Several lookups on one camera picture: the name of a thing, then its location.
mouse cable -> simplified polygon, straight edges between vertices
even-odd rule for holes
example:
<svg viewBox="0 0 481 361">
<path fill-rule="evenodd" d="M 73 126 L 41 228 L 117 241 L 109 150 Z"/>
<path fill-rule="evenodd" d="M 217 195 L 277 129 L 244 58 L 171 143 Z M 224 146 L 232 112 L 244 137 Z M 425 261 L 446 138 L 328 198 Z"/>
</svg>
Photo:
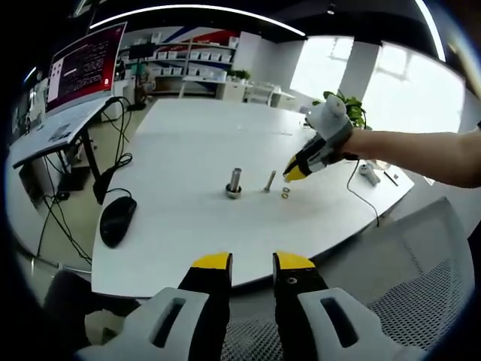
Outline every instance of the mouse cable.
<svg viewBox="0 0 481 361">
<path fill-rule="evenodd" d="M 366 112 L 363 111 L 362 113 L 364 114 L 364 118 L 365 118 L 364 129 L 366 130 L 366 127 L 368 126 L 368 119 L 367 119 L 367 117 L 366 117 Z M 352 178 L 354 177 L 355 172 L 358 170 L 359 162 L 361 162 L 361 160 L 358 158 L 357 163 L 355 164 L 355 167 L 354 167 L 354 171 L 352 171 L 352 174 L 351 174 L 351 176 L 349 177 L 349 180 L 347 181 L 346 188 L 347 188 L 347 190 L 349 190 L 354 196 L 358 197 L 358 198 L 361 199 L 364 203 L 366 203 L 366 204 L 369 205 L 371 208 L 373 208 L 374 213 L 376 214 L 376 227 L 379 228 L 379 214 L 377 213 L 376 207 L 374 207 L 370 202 L 368 202 L 366 199 L 362 198 L 358 193 L 354 192 L 353 190 L 351 190 L 351 189 L 349 188 L 349 185 L 351 184 L 351 180 L 352 180 Z"/>
<path fill-rule="evenodd" d="M 52 186 L 52 190 L 53 190 L 53 194 L 55 194 L 55 187 L 53 186 L 53 181 L 52 181 L 52 176 L 50 175 L 50 170 L 48 168 L 48 164 L 47 162 L 45 162 L 45 166 L 47 168 L 47 174 L 48 174 L 48 178 L 50 180 L 50 185 Z M 53 207 L 50 206 L 47 202 L 48 199 L 51 199 L 52 200 L 52 203 L 53 204 L 57 204 L 57 206 L 59 207 L 59 210 L 60 210 L 60 214 L 62 215 L 62 219 L 63 219 L 63 222 L 65 224 L 65 227 L 62 225 L 62 223 L 60 222 L 60 220 L 57 218 L 57 216 L 53 213 Z M 87 263 L 89 263 L 90 265 L 92 265 L 92 258 L 89 256 L 89 254 L 74 240 L 73 236 L 72 236 L 72 232 L 70 230 L 70 228 L 68 227 L 68 224 L 65 220 L 65 215 L 63 213 L 63 210 L 62 210 L 62 207 L 60 206 L 59 204 L 59 200 L 55 197 L 55 196 L 47 196 L 47 195 L 43 195 L 42 196 L 42 200 L 44 201 L 45 205 L 47 206 L 48 208 L 48 211 L 49 211 L 49 214 L 51 214 L 53 216 L 53 218 L 55 219 L 56 223 L 58 224 L 58 226 L 60 227 L 60 229 L 63 231 L 63 233 L 65 234 L 65 236 L 67 237 L 67 239 L 70 241 L 72 247 L 77 251 L 77 254 L 78 256 L 85 260 Z"/>
<path fill-rule="evenodd" d="M 55 164 L 53 164 L 53 162 L 50 160 L 50 158 L 48 156 L 45 156 L 45 159 L 47 159 L 47 161 L 50 163 L 50 165 L 53 167 L 53 169 L 55 169 L 56 171 L 58 171 L 58 173 L 64 175 L 65 173 L 63 171 L 61 171 L 60 169 L 58 169 Z"/>
<path fill-rule="evenodd" d="M 119 102 L 120 106 L 122 107 L 122 122 L 120 124 L 119 140 L 117 141 L 117 148 L 115 152 L 115 163 L 117 163 L 119 161 L 119 158 L 123 156 L 123 150 L 125 147 L 125 140 L 126 140 L 126 130 L 129 127 L 129 124 L 132 120 L 132 111 L 126 110 L 122 100 L 125 100 L 127 104 L 130 105 L 130 101 L 125 97 L 119 97 L 117 99 L 117 102 Z M 125 116 L 127 112 L 129 112 L 129 120 L 127 120 L 127 122 L 125 123 Z"/>
<path fill-rule="evenodd" d="M 130 192 L 130 190 L 126 190 L 125 188 L 112 188 L 111 190 L 108 190 L 105 193 L 115 192 L 115 191 L 119 191 L 119 190 L 127 193 L 129 195 L 129 197 L 132 198 L 132 193 Z"/>
</svg>

cable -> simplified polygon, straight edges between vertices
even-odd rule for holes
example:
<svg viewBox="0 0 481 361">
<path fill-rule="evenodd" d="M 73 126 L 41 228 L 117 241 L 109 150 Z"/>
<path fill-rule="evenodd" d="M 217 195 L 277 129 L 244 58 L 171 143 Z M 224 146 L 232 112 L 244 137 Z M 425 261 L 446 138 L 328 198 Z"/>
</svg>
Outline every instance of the cable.
<svg viewBox="0 0 481 361">
<path fill-rule="evenodd" d="M 50 165 L 56 170 L 58 171 L 58 173 L 64 175 L 65 173 L 63 171 L 60 171 L 60 169 L 58 169 L 55 164 L 53 164 L 53 162 L 50 160 L 50 158 L 48 156 L 45 156 L 45 158 L 47 159 L 47 161 L 50 163 Z"/>
<path fill-rule="evenodd" d="M 45 205 L 47 206 L 48 210 L 49 210 L 49 214 L 52 214 L 53 218 L 55 219 L 55 221 L 57 222 L 57 224 L 59 225 L 60 229 L 64 232 L 65 236 L 67 237 L 67 239 L 71 242 L 71 245 L 72 247 L 77 251 L 77 254 L 78 256 L 85 260 L 87 263 L 89 263 L 90 265 L 92 265 L 92 258 L 88 255 L 88 253 L 83 250 L 83 248 L 73 239 L 73 237 L 70 235 L 71 231 L 70 229 L 68 229 L 68 231 L 63 227 L 63 225 L 60 223 L 60 220 L 57 218 L 57 216 L 53 213 L 53 209 L 52 207 L 50 207 L 48 205 L 48 202 L 47 202 L 47 199 L 48 198 L 53 198 L 53 197 L 50 197 L 50 196 L 43 196 L 42 197 L 42 200 L 44 201 Z M 59 203 L 58 201 L 56 202 L 55 200 L 53 200 L 53 203 L 54 204 L 57 204 L 59 206 Z"/>
<path fill-rule="evenodd" d="M 116 190 L 121 190 L 127 193 L 130 198 L 132 198 L 132 193 L 130 193 L 130 190 L 126 190 L 125 188 L 112 188 L 111 190 L 108 190 L 106 193 L 115 192 Z"/>
<path fill-rule="evenodd" d="M 371 208 L 374 209 L 374 213 L 376 214 L 376 223 L 377 223 L 376 227 L 379 228 L 379 215 L 377 214 L 376 208 L 375 208 L 370 202 L 368 202 L 366 199 L 362 198 L 358 193 L 354 192 L 353 190 L 351 190 L 351 189 L 349 188 L 349 185 L 350 185 L 350 183 L 351 183 L 352 177 L 354 177 L 355 171 L 358 170 L 359 162 L 361 162 L 360 159 L 358 159 L 357 162 L 356 162 L 356 164 L 355 164 L 354 171 L 352 172 L 351 176 L 349 177 L 349 180 L 347 181 L 346 188 L 347 188 L 347 190 L 349 190 L 354 196 L 358 197 L 358 198 L 361 199 L 364 203 L 366 203 L 367 205 L 369 205 Z"/>
<path fill-rule="evenodd" d="M 368 126 L 368 119 L 367 119 L 367 117 L 366 117 L 366 112 L 365 112 L 365 111 L 363 111 L 363 114 L 364 114 L 364 118 L 365 118 L 364 129 L 366 129 L 366 127 Z M 359 162 L 361 162 L 361 160 L 358 158 L 357 163 L 355 164 L 355 167 L 354 167 L 354 171 L 352 172 L 351 176 L 349 177 L 349 180 L 347 181 L 346 188 L 347 188 L 347 190 L 349 190 L 354 196 L 358 197 L 358 198 L 361 199 L 364 203 L 366 203 L 366 204 L 369 205 L 371 208 L 373 208 L 374 213 L 376 214 L 376 224 L 377 224 L 376 227 L 379 228 L 379 214 L 377 213 L 376 207 L 374 207 L 370 202 L 368 202 L 366 199 L 362 198 L 358 193 L 354 192 L 353 190 L 351 190 L 351 189 L 349 188 L 349 185 L 351 184 L 351 180 L 352 180 L 352 178 L 354 177 L 355 172 L 358 170 Z"/>
<path fill-rule="evenodd" d="M 50 174 L 50 170 L 48 168 L 48 164 L 47 164 L 47 161 L 45 160 L 45 157 L 44 157 L 44 163 L 45 163 L 45 167 L 47 169 L 47 174 L 48 174 L 48 178 L 49 178 L 49 181 L 50 181 L 50 185 L 52 186 L 52 191 L 53 191 L 53 195 L 54 196 L 47 196 L 47 195 L 44 195 L 42 197 L 42 200 L 44 201 L 45 205 L 47 206 L 48 208 L 48 211 L 49 211 L 49 214 L 51 214 L 53 216 L 53 218 L 55 219 L 55 221 L 57 222 L 57 224 L 59 225 L 60 229 L 64 232 L 65 236 L 67 237 L 67 239 L 70 241 L 72 247 L 77 251 L 77 254 L 78 256 L 85 260 L 87 263 L 89 263 L 90 265 L 92 265 L 92 258 L 89 256 L 89 254 L 83 250 L 83 248 L 74 240 L 73 236 L 72 236 L 72 231 L 70 230 L 70 227 L 68 227 L 68 224 L 67 224 L 67 221 L 65 220 L 65 215 L 63 213 L 63 210 L 62 210 L 62 207 L 60 206 L 59 204 L 59 200 L 55 197 L 55 187 L 53 185 L 53 181 L 52 181 L 52 176 Z M 60 220 L 57 218 L 57 216 L 53 213 L 53 209 L 52 207 L 49 206 L 48 202 L 47 202 L 47 199 L 51 199 L 52 200 L 52 203 L 53 204 L 57 204 L 57 206 L 59 207 L 59 210 L 60 210 L 60 214 L 62 215 L 62 220 L 65 224 L 65 228 L 64 226 L 62 225 L 62 223 L 60 222 Z"/>
</svg>

small metal part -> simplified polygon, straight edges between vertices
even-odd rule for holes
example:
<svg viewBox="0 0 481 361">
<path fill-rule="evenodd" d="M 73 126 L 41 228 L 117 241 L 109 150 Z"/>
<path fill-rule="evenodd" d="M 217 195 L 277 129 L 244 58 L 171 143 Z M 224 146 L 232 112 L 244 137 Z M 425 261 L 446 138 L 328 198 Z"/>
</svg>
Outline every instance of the small metal part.
<svg viewBox="0 0 481 361">
<path fill-rule="evenodd" d="M 394 179 L 391 178 L 391 176 L 389 174 L 386 173 L 386 171 L 384 171 L 384 175 L 389 178 L 389 180 L 394 183 L 395 186 L 398 186 L 398 184 L 396 183 L 396 181 Z"/>
<path fill-rule="evenodd" d="M 241 196 L 242 187 L 239 186 L 237 188 L 237 192 L 231 192 L 230 186 L 231 186 L 230 184 L 225 185 L 225 195 L 232 199 L 239 198 Z"/>
<path fill-rule="evenodd" d="M 369 183 L 371 183 L 373 186 L 376 186 L 381 181 L 379 177 L 377 177 L 376 173 L 374 173 L 372 165 L 361 165 L 361 167 L 359 167 L 359 173 L 365 176 Z"/>
<path fill-rule="evenodd" d="M 268 183 L 264 188 L 264 192 L 270 192 L 271 191 L 272 181 L 274 180 L 275 176 L 276 176 L 276 171 L 272 171 L 271 176 L 269 177 Z"/>
<path fill-rule="evenodd" d="M 229 190 L 233 193 L 237 193 L 237 188 L 239 187 L 239 180 L 241 178 L 242 169 L 234 168 L 231 176 L 231 183 L 229 184 Z"/>
</svg>

ceiling light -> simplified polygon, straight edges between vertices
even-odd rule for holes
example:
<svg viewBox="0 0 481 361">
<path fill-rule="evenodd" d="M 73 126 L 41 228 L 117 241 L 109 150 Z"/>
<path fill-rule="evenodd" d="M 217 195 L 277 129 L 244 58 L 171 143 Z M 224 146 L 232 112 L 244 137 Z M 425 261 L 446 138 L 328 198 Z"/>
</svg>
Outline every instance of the ceiling light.
<svg viewBox="0 0 481 361">
<path fill-rule="evenodd" d="M 334 8 L 336 7 L 336 5 L 334 4 L 334 2 L 332 2 L 331 4 L 329 4 L 328 6 L 328 14 L 329 15 L 334 15 Z"/>
<path fill-rule="evenodd" d="M 433 16 L 429 12 L 428 7 L 422 0 L 414 0 L 418 8 L 420 9 L 424 20 L 428 24 L 429 31 L 431 32 L 431 36 L 433 37 L 434 46 L 436 47 L 437 57 L 442 62 L 446 62 L 446 56 L 444 55 L 443 43 L 441 42 L 441 37 L 439 36 L 439 32 L 437 30 L 436 24 L 434 23 Z"/>
<path fill-rule="evenodd" d="M 27 74 L 27 76 L 25 77 L 25 79 L 23 79 L 23 83 L 25 83 L 31 76 L 32 74 L 37 70 L 37 67 L 34 66 L 33 69 Z"/>
<path fill-rule="evenodd" d="M 108 23 L 109 21 L 117 20 L 120 19 L 121 17 L 128 17 L 130 15 L 134 14 L 139 14 L 139 13 L 145 13 L 147 11 L 155 11 L 155 10 L 167 10 L 167 9 L 208 9 L 208 10 L 219 10 L 219 11 L 227 11 L 229 13 L 236 13 L 240 15 L 246 15 L 248 17 L 255 17 L 256 19 L 264 20 L 267 21 L 268 23 L 272 23 L 278 26 L 283 27 L 284 29 L 290 30 L 291 32 L 295 32 L 296 34 L 300 36 L 306 36 L 305 33 L 303 33 L 300 30 L 294 29 L 291 26 L 288 26 L 286 24 L 282 24 L 276 20 L 269 19 L 268 17 L 263 17 L 262 15 L 257 15 L 253 13 L 249 13 L 247 11 L 242 11 L 242 10 L 237 10 L 237 9 L 231 9 L 231 8 L 224 8 L 222 6 L 212 6 L 212 5 L 162 5 L 162 6 L 152 6 L 151 8 L 143 8 L 143 9 L 138 9 L 138 10 L 133 10 L 129 11 L 127 13 L 119 14 L 114 17 L 109 17 L 108 19 L 99 21 L 98 23 L 92 24 L 90 26 L 91 29 L 94 29 L 97 26 L 104 25 L 105 23 Z"/>
</svg>

wall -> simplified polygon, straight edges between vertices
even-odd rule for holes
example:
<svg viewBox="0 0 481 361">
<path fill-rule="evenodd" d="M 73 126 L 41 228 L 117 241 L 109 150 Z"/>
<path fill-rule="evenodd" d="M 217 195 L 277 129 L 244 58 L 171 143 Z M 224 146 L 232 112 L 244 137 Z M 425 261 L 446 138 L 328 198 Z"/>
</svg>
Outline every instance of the wall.
<svg viewBox="0 0 481 361">
<path fill-rule="evenodd" d="M 250 34 L 249 32 L 242 32 L 239 37 L 239 45 L 235 52 L 234 70 L 252 71 L 254 59 L 256 58 L 259 49 L 259 43 L 262 38 L 258 35 Z"/>
<path fill-rule="evenodd" d="M 271 67 L 276 62 L 279 45 L 259 37 L 256 56 L 251 69 L 252 80 L 271 83 Z"/>
<path fill-rule="evenodd" d="M 376 65 L 380 47 L 374 44 L 354 41 L 339 90 L 345 96 L 362 100 Z"/>
</svg>

